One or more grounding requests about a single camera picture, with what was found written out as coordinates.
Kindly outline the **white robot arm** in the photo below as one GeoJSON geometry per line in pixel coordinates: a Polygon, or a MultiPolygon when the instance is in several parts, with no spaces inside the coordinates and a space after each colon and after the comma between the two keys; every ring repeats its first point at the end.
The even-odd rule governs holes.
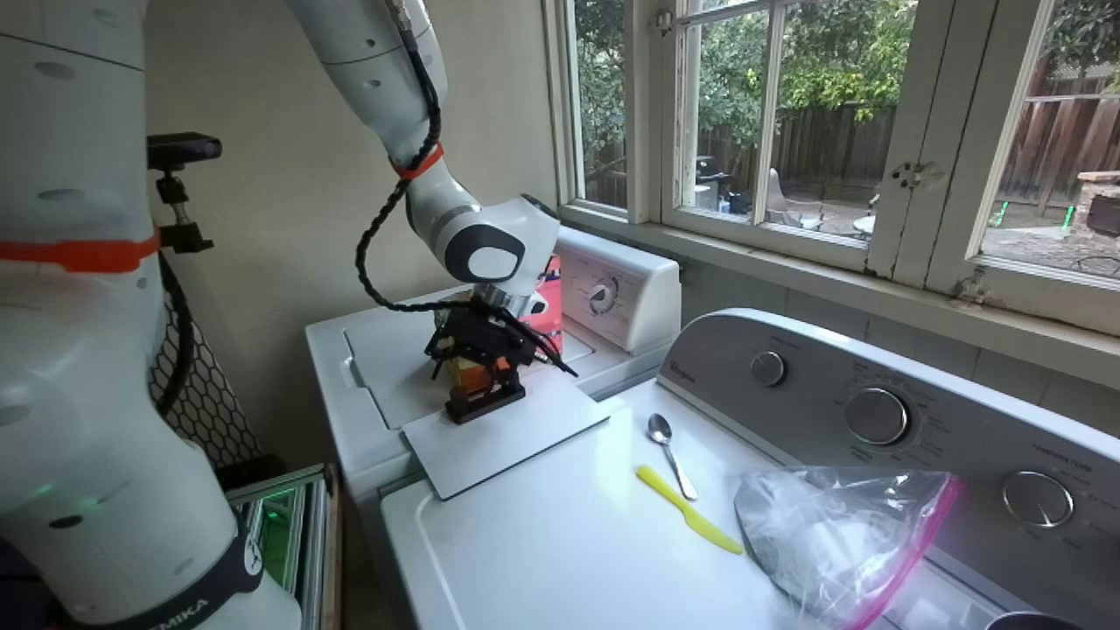
{"type": "MultiPolygon", "coordinates": [[[[378,136],[392,199],[474,308],[513,320],[555,241],[477,205],[441,146],[422,0],[288,0],[378,136]]],[[[148,392],[162,236],[145,173],[148,0],[0,5],[0,535],[70,630],[302,630],[205,461],[148,392]]]]}

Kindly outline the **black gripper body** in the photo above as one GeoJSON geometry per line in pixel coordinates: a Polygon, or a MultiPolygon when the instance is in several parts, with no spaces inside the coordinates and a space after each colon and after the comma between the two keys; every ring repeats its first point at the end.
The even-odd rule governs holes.
{"type": "Polygon", "coordinates": [[[433,311],[433,334],[422,346],[432,362],[474,362],[488,370],[513,370],[535,362],[535,341],[484,300],[451,300],[433,311]]]}

